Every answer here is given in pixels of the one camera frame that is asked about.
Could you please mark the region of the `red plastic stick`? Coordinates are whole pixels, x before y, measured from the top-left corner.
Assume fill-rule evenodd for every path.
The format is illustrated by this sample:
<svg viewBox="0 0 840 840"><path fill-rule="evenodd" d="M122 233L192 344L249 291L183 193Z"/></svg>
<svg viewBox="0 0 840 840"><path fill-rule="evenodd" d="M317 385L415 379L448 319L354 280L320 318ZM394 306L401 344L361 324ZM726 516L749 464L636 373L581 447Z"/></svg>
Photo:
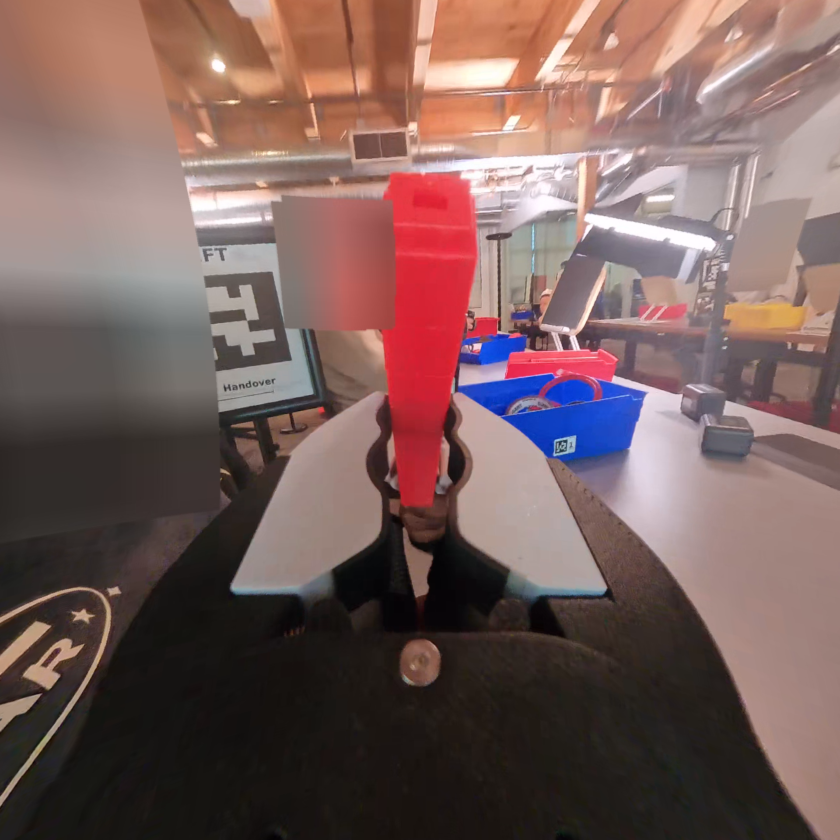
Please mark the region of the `red plastic stick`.
<svg viewBox="0 0 840 840"><path fill-rule="evenodd" d="M457 175L396 173L395 321L383 332L402 506L430 508L476 272L476 210Z"/></svg>

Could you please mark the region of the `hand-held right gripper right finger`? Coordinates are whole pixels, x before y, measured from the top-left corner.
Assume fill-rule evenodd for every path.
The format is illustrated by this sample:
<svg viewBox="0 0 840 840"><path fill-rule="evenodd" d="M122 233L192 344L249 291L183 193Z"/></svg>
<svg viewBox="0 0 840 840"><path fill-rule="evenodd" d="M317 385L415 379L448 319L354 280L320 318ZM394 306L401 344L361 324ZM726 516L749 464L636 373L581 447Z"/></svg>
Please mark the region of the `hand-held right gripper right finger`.
<svg viewBox="0 0 840 840"><path fill-rule="evenodd" d="M549 459L509 422L455 394L464 473L454 487L456 532L502 568L521 599L600 597L607 584Z"/></svg>

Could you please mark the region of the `small blue plastic bin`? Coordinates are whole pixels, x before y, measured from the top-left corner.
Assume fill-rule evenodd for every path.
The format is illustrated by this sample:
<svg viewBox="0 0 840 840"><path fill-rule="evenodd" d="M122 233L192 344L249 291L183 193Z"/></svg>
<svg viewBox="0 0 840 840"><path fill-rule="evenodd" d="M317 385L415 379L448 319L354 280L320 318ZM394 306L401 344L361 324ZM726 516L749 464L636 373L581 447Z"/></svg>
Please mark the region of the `small blue plastic bin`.
<svg viewBox="0 0 840 840"><path fill-rule="evenodd" d="M527 342L527 336L521 333L470 336L462 342L458 362L473 365L507 362L511 354L525 351Z"/></svg>

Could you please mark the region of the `black light stand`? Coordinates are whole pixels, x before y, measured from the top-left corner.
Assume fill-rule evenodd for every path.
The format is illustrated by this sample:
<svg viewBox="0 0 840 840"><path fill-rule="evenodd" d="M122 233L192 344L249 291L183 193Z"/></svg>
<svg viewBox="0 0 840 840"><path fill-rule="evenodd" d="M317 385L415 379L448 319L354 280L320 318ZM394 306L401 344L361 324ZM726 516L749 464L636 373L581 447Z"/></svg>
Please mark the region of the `black light stand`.
<svg viewBox="0 0 840 840"><path fill-rule="evenodd" d="M730 204L715 216L724 216L722 238L707 261L708 271L704 276L703 291L707 294L707 336L700 360L700 382L713 385L717 375L721 351L725 342L724 312L728 300L728 273L732 251L738 235L739 210Z"/></svg>

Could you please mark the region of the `red plastic bin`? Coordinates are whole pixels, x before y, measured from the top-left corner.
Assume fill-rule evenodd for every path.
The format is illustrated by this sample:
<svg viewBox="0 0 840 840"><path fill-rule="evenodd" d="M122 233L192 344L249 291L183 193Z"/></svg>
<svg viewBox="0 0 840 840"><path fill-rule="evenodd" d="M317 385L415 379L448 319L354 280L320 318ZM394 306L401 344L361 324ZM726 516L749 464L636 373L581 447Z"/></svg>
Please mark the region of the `red plastic bin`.
<svg viewBox="0 0 840 840"><path fill-rule="evenodd" d="M573 373L611 382L617 364L617 357L603 349L519 351L511 353L508 357L505 379Z"/></svg>

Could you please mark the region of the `black studio light panel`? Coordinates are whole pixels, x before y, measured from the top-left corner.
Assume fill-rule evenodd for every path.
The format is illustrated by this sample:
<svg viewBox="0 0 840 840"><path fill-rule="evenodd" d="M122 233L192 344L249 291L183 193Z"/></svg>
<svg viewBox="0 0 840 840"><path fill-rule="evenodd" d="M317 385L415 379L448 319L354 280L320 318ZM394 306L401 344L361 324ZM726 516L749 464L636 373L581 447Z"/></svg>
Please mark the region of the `black studio light panel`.
<svg viewBox="0 0 840 840"><path fill-rule="evenodd" d="M671 215L635 218L597 211L585 216L584 235L572 255L630 268L642 279L668 277L688 284L732 240L729 231L705 220Z"/></svg>

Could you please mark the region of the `yellow plastic bin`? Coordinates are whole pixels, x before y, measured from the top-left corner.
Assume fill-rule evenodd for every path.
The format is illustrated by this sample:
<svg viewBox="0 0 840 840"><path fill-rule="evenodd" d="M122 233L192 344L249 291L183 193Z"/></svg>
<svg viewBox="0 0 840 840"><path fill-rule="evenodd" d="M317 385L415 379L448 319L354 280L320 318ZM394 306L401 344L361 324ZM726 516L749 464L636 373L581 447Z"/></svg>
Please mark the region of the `yellow plastic bin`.
<svg viewBox="0 0 840 840"><path fill-rule="evenodd" d="M785 331L802 328L807 308L787 302L770 301L759 304L733 302L725 307L724 319L730 329L737 331Z"/></svg>

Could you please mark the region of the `ceiling air vent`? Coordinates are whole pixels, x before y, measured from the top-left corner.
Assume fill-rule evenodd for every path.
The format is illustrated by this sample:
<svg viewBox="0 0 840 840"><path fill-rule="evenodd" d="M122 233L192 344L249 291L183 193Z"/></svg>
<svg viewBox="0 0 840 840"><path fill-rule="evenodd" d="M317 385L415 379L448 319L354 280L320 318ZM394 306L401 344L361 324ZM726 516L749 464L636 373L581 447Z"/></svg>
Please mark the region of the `ceiling air vent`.
<svg viewBox="0 0 840 840"><path fill-rule="evenodd" d="M407 163L413 158L408 128L358 129L351 131L349 138L353 166Z"/></svg>

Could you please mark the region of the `wooden work table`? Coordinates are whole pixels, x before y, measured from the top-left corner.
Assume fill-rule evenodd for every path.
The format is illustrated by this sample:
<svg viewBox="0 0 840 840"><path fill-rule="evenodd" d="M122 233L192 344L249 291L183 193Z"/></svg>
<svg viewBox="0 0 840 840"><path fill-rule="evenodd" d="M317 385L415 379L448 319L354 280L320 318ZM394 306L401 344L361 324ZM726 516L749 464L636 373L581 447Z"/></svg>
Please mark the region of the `wooden work table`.
<svg viewBox="0 0 840 840"><path fill-rule="evenodd" d="M620 375L635 370L637 346L641 343L668 349L701 352L707 329L690 326L687 320L642 322L633 319L589 321L579 341L615 340L625 344ZM742 370L756 363L750 398L767 403L773 393L779 364L797 364L815 369L817 384L812 398L812 424L828 427L838 398L838 331L817 334L804 330L737 329L724 327L721 340L724 391L730 402L743 398Z"/></svg>

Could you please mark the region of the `smartphone on stand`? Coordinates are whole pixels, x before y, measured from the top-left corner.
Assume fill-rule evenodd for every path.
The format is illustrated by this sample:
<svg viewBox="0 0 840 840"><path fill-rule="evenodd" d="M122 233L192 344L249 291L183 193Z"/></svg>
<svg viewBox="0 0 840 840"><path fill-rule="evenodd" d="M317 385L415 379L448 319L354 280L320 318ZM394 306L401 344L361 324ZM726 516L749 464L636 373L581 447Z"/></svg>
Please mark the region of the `smartphone on stand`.
<svg viewBox="0 0 840 840"><path fill-rule="evenodd" d="M606 278L606 263L585 255L573 255L558 275L548 303L541 306L539 326L550 336L552 349L579 350L584 329Z"/></svg>

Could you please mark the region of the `framed marker sign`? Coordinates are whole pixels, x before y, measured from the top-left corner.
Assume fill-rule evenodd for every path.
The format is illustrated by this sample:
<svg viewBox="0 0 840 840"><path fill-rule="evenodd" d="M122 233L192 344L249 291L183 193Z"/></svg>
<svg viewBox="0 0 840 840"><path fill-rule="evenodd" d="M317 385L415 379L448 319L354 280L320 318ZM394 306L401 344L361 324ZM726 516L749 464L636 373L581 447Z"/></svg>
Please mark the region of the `framed marker sign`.
<svg viewBox="0 0 840 840"><path fill-rule="evenodd" d="M285 313L274 228L221 224L196 229L211 322L219 423L250 424L263 462L277 457L272 417L295 415L329 402L314 332L294 329Z"/></svg>

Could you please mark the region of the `silver ventilation duct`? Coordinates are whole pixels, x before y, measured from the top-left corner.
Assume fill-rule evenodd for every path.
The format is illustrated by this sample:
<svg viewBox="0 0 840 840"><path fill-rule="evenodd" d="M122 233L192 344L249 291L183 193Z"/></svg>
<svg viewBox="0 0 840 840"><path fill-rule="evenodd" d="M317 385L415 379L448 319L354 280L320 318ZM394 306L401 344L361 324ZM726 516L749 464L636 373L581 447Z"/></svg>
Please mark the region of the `silver ventilation duct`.
<svg viewBox="0 0 840 840"><path fill-rule="evenodd" d="M288 175L293 172L329 175L362 171L377 165L437 165L444 166L462 161L495 160L503 165L514 159L576 159L584 153L579 144L571 148L546 150L539 147L538 135L521 136L507 134L490 143L421 142L409 147L404 157L394 159L373 159L357 161L348 145L339 147L319 146L296 150L246 150L237 152L216 152L213 154L190 154L181 158L185 175L191 177L242 177L249 181L259 172Z"/></svg>

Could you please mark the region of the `black floor lamp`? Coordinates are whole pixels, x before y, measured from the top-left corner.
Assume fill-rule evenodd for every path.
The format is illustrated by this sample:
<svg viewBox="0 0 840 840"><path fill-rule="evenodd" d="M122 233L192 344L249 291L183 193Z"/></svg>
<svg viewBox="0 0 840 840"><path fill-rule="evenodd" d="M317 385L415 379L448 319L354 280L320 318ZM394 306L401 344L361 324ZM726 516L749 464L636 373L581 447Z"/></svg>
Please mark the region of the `black floor lamp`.
<svg viewBox="0 0 840 840"><path fill-rule="evenodd" d="M506 229L499 229L486 236L486 240L489 243L495 244L496 247L496 315L500 327L503 322L503 308L505 305L503 300L504 295L502 283L502 251L504 243L506 243L511 236L512 232Z"/></svg>

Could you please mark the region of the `large blue plastic bin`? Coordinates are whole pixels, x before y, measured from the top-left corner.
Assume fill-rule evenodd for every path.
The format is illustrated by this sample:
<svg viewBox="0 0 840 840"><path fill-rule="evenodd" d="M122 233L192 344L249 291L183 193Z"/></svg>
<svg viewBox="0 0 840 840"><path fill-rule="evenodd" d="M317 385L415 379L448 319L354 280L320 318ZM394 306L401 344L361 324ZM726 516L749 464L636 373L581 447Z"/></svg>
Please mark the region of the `large blue plastic bin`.
<svg viewBox="0 0 840 840"><path fill-rule="evenodd" d="M646 397L637 388L573 373L462 385L460 392L515 427L544 455L562 461L629 449ZM528 395L562 407L504 416L510 403Z"/></svg>

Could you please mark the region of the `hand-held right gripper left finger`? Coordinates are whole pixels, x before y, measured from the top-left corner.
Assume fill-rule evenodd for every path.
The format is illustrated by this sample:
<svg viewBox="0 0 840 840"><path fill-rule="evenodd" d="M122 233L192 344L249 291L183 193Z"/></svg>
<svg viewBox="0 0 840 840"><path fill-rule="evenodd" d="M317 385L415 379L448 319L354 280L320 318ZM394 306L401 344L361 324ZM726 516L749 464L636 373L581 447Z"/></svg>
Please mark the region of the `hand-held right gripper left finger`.
<svg viewBox="0 0 840 840"><path fill-rule="evenodd" d="M337 569L382 534L384 499L367 457L384 404L383 392L372 393L294 448L231 582L234 595L337 596Z"/></svg>

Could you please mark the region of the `cardboard box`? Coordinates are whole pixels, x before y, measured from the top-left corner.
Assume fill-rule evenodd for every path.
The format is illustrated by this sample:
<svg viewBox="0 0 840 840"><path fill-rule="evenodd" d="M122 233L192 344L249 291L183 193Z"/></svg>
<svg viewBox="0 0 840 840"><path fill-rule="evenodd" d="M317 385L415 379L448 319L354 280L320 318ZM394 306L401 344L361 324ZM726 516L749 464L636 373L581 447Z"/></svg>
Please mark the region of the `cardboard box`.
<svg viewBox="0 0 840 840"><path fill-rule="evenodd" d="M801 279L807 310L802 330L809 334L828 333L839 300L839 264L804 267Z"/></svg>

